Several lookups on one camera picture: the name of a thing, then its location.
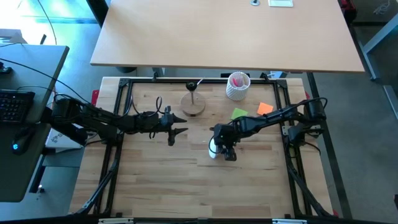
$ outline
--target cable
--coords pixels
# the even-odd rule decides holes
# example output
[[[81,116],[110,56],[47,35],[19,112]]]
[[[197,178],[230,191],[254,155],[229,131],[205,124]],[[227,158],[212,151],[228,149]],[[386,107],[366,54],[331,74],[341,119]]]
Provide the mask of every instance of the cable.
[[[85,147],[88,146],[89,144],[93,144],[93,143],[97,143],[97,142],[101,142],[101,141],[102,140],[95,140],[95,141],[92,141],[92,142],[88,142],[88,143],[85,144]]]
[[[14,44],[22,44],[22,43],[18,42],[18,43],[6,44],[6,45],[0,46],[0,47],[7,47],[7,46],[10,46],[10,45],[14,45]]]
[[[87,101],[87,100],[85,100],[83,97],[81,97],[75,90],[73,90],[72,88],[70,88],[67,84],[65,84],[64,82],[61,82],[60,80],[58,80],[58,79],[56,79],[56,78],[54,78],[54,77],[51,77],[50,75],[47,75],[47,74],[45,74],[45,73],[43,73],[43,72],[41,72],[41,71],[38,71],[38,70],[36,70],[36,69],[34,69],[34,68],[31,68],[31,67],[29,67],[29,66],[23,65],[23,64],[18,63],[18,62],[13,62],[13,61],[11,61],[11,60],[7,60],[7,59],[4,59],[4,58],[0,58],[0,60],[3,60],[3,61],[5,61],[5,62],[9,62],[9,63],[14,63],[14,64],[16,64],[16,65],[19,65],[19,66],[22,66],[22,67],[31,69],[31,70],[33,70],[33,71],[35,71],[35,72],[37,72],[37,73],[40,73],[40,74],[42,74],[42,75],[45,75],[46,77],[49,77],[49,78],[51,78],[52,80],[55,80],[56,82],[59,82],[59,83],[61,83],[62,85],[66,86],[68,89],[70,89],[72,92],[74,92],[74,94],[76,94],[76,95],[77,95],[78,97],[80,97],[82,100],[84,100],[85,102],[91,104],[89,101]]]
[[[292,106],[292,107],[290,107],[290,108],[287,108],[287,109],[284,110],[284,111],[281,111],[280,113],[274,114],[274,115],[272,115],[272,116],[266,116],[266,117],[264,116],[264,118],[272,119],[272,118],[274,118],[274,117],[281,116],[282,114],[285,114],[285,113],[291,111],[291,110],[294,109],[294,108],[298,108],[299,106],[301,106],[301,105],[303,105],[303,104],[305,104],[305,103],[313,102],[313,101],[316,101],[316,100],[325,100],[325,105],[323,106],[323,109],[325,109],[325,106],[326,106],[326,104],[328,103],[328,99],[326,99],[325,97],[318,97],[318,98],[314,98],[314,99],[311,99],[311,100],[303,100],[303,101],[301,101],[300,103],[297,103],[296,105],[294,105],[294,106]],[[241,117],[235,118],[233,121],[236,121],[236,120],[238,120],[239,118],[250,118],[250,119],[259,119],[259,120],[263,120],[263,119],[264,119],[264,118],[262,118],[262,117],[258,117],[258,118],[257,118],[257,117],[251,117],[251,116],[241,116]]]
[[[212,152],[212,153],[214,153],[214,154],[219,154],[219,153],[221,153],[221,152],[214,152],[213,150],[211,150],[211,148],[210,148],[210,142],[211,142],[211,140],[214,138],[214,136],[212,136],[211,138],[210,138],[210,141],[209,141],[209,151],[210,152]]]
[[[56,91],[54,91],[54,90],[52,90],[52,89],[50,89],[50,88],[46,88],[46,87],[42,87],[42,86],[37,86],[37,85],[24,85],[24,86],[20,86],[20,87],[18,87],[18,88],[17,88],[17,90],[19,90],[19,89],[21,89],[21,88],[25,88],[25,87],[37,87],[37,88],[43,88],[43,89],[46,89],[46,90],[53,91],[55,94],[58,94]]]
[[[95,129],[92,129],[92,128],[88,128],[88,129],[91,130],[91,131],[95,131],[95,134],[94,134],[93,136],[88,137],[88,138],[86,139],[86,142],[88,142],[88,140],[91,140],[91,139],[97,137],[97,135],[98,135],[98,130],[95,130]]]
[[[63,97],[66,97],[66,98],[71,99],[72,101],[76,101],[76,102],[79,104],[79,106],[83,106],[83,105],[84,105],[84,103],[81,102],[80,100],[78,100],[78,99],[76,99],[76,98],[74,98],[74,97],[71,97],[71,96],[68,95],[68,94],[64,94],[64,93],[57,93],[57,94],[55,94],[55,95],[54,95],[54,98],[53,98],[53,101],[54,101],[54,102],[57,102],[57,101],[58,101],[57,96],[63,96]]]
[[[374,11],[373,14],[376,15],[384,15],[388,11],[388,8],[390,7],[390,0],[388,2],[381,4],[379,7],[377,7]]]
[[[45,16],[46,16],[47,20],[48,20],[49,23],[50,23],[50,26],[51,26],[51,29],[52,29],[52,34],[54,35],[54,39],[55,39],[55,45],[58,45],[58,44],[57,44],[57,36],[55,36],[54,27],[52,27],[52,23],[51,23],[51,21],[50,21],[50,18],[49,18],[49,16],[47,15],[47,13],[45,12],[45,10],[44,10],[44,8],[43,8],[43,5],[42,5],[42,3],[40,2],[40,0],[37,0],[37,2],[40,4],[40,7],[43,9],[43,12],[44,12]]]
[[[156,98],[156,111],[155,111],[154,113],[152,113],[151,115],[148,115],[147,117],[151,117],[151,116],[153,116],[153,115],[155,115],[155,114],[157,114],[157,113],[164,114],[163,112],[160,111],[160,107],[162,106],[162,102],[163,102],[162,97],[161,97],[161,96],[158,96],[158,97]],[[141,115],[141,113],[138,112],[136,106],[134,105],[132,96],[131,96],[131,105],[132,105],[132,108],[134,109],[134,111],[136,111],[137,114]]]
[[[309,142],[304,142],[305,144],[307,144],[307,145],[309,145],[309,146],[312,146],[312,147],[314,147],[316,150],[318,150],[318,152],[319,152],[319,155],[321,154],[321,150],[316,146],[316,145],[314,145],[314,144],[312,144],[312,143],[309,143]]]

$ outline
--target light wood desk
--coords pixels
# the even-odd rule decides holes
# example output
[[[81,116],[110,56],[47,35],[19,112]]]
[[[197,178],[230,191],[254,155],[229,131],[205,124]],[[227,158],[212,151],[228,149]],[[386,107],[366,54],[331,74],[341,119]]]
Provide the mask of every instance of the light wood desk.
[[[91,64],[364,72],[337,0],[112,0]]]
[[[113,111],[118,83],[119,78],[103,78],[97,107]],[[287,83],[292,103],[305,99],[301,79],[287,79]],[[243,139],[235,147],[236,162],[208,155],[209,127],[228,123],[235,107],[251,116],[256,116],[260,101],[276,108],[271,86],[252,85],[246,99],[233,102],[226,97],[225,84],[201,84],[198,91],[206,98],[206,109],[194,118],[179,109],[187,93],[185,84],[135,83],[132,90],[139,111],[153,110],[155,99],[162,96],[163,106],[170,105],[172,112],[188,121],[174,127],[189,130],[176,137],[173,147],[167,146],[165,133],[156,134],[155,139],[148,134],[125,135],[112,214],[147,218],[283,218],[293,214],[279,125]],[[104,152],[105,146],[99,143],[86,147],[71,212],[81,208],[97,187]],[[301,152],[308,188],[331,213],[319,153],[310,146],[301,147]],[[301,193],[298,199],[304,211]]]

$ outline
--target red object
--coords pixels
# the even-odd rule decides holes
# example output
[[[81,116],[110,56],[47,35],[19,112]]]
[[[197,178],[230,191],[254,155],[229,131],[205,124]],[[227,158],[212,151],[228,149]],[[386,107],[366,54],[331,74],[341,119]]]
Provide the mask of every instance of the red object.
[[[333,214],[338,217],[338,213],[333,209]]]
[[[238,87],[238,84],[236,83],[235,78],[232,78],[232,82],[234,83],[234,85],[235,85],[236,87]]]
[[[341,10],[347,24],[351,24],[357,15],[356,7],[352,0],[341,0]]]
[[[99,94],[100,94],[99,90],[93,90],[93,94],[91,96],[91,104],[92,105],[96,106]]]
[[[311,99],[310,95],[305,91],[305,97],[307,97],[307,100]]]

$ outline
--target desk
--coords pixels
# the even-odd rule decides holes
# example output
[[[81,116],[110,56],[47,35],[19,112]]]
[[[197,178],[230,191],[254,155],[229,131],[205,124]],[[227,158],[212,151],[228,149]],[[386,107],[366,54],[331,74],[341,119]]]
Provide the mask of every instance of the desk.
[[[119,78],[103,78],[97,107],[113,111],[118,84]],[[301,79],[288,79],[287,84],[292,103],[305,99]],[[176,137],[173,147],[167,146],[165,133],[156,134],[155,139],[149,139],[147,134],[124,136],[113,215],[123,212],[124,217],[147,218],[280,218],[286,213],[293,214],[278,125],[243,139],[235,147],[236,162],[209,157],[208,141],[212,135],[209,127],[229,122],[235,107],[247,110],[251,116],[256,115],[260,101],[276,107],[271,86],[252,85],[248,96],[239,102],[226,97],[225,86],[199,85],[198,91],[206,98],[206,109],[191,118],[179,109],[181,97],[187,93],[185,84],[133,85],[134,103],[139,111],[153,110],[156,98],[162,96],[163,106],[170,105],[173,113],[188,120],[174,127],[189,130]],[[122,94],[121,108],[126,92]],[[319,153],[308,146],[301,149],[308,188],[331,213]],[[86,147],[70,212],[81,208],[97,187],[104,152],[102,144]]]
[[[66,46],[15,44],[0,48],[0,58],[36,68],[58,78],[69,48]],[[55,81],[19,65],[4,62],[13,72],[0,76],[0,89],[16,90],[22,85],[38,85],[53,89]],[[39,121],[50,98],[51,91],[27,87],[21,90],[34,91],[35,97],[26,121]],[[49,124],[39,124],[28,150],[23,155],[11,152],[11,141],[24,125],[0,125],[0,202],[20,202],[35,170],[37,161],[50,132]]]
[[[337,0],[113,0],[91,64],[364,71]]]

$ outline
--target keyboard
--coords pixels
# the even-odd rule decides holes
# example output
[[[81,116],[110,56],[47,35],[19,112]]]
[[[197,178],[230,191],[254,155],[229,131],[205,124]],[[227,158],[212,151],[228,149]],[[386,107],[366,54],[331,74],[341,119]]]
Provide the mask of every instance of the keyboard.
[[[34,96],[31,91],[0,90],[0,123],[23,123]]]

